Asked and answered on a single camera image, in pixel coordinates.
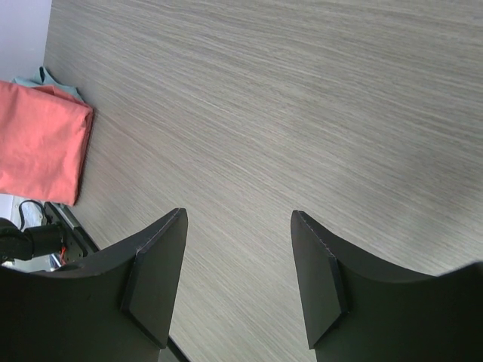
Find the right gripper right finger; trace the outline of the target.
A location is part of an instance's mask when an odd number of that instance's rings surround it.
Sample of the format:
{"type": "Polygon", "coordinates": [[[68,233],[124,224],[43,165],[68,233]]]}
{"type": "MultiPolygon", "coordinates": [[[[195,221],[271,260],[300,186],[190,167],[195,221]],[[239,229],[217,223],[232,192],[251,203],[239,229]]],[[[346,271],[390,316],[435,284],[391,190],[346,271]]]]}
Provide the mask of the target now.
{"type": "Polygon", "coordinates": [[[319,361],[480,361],[482,264],[431,276],[388,262],[307,213],[291,240],[309,348],[319,361]]]}

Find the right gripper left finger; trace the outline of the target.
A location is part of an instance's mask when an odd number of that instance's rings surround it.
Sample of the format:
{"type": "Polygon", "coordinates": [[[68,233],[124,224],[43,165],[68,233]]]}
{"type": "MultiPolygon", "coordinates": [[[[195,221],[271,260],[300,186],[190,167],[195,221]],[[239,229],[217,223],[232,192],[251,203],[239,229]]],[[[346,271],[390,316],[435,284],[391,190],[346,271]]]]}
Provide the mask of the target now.
{"type": "Polygon", "coordinates": [[[3,361],[184,361],[169,336],[188,216],[55,271],[1,269],[3,361]]]}

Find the salmon pink t-shirt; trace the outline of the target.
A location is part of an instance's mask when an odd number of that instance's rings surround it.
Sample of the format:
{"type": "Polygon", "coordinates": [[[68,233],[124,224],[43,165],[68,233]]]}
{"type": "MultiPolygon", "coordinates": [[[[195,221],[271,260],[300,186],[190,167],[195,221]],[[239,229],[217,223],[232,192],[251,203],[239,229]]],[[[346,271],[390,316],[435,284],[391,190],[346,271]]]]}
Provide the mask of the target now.
{"type": "Polygon", "coordinates": [[[72,206],[94,110],[55,87],[1,83],[1,192],[72,206]]]}

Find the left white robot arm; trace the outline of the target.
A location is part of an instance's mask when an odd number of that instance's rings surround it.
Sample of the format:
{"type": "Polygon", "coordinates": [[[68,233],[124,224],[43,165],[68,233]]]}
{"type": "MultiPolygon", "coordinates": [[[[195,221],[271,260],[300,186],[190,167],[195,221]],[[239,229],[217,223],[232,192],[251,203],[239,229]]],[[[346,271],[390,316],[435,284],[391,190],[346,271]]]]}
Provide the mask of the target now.
{"type": "Polygon", "coordinates": [[[54,253],[62,254],[66,247],[63,241],[63,229],[47,215],[45,206],[34,200],[22,201],[18,207],[20,226],[1,218],[1,264],[14,260],[29,261],[36,257],[54,253]],[[25,228],[26,219],[23,212],[25,203],[34,204],[41,212],[40,226],[25,228]]]}

